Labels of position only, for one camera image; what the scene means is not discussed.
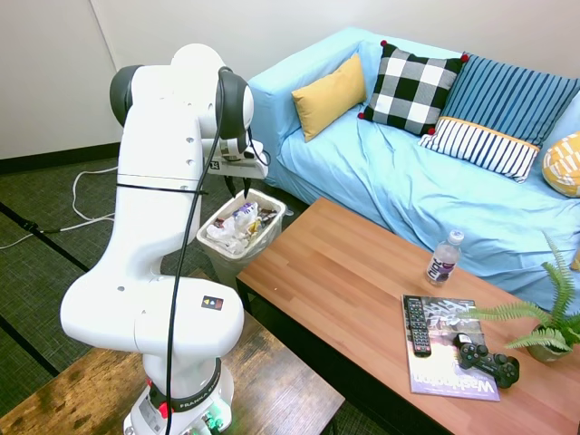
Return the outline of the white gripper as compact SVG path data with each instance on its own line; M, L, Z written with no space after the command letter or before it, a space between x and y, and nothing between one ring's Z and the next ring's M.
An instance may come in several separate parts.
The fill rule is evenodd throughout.
M247 199L251 187L251 179L265 179L268 175L268 166L255 154L247 156L214 156L209 162L209 174L225 176L227 189L232 198L236 196L236 187L232 177L243 178L244 199Z

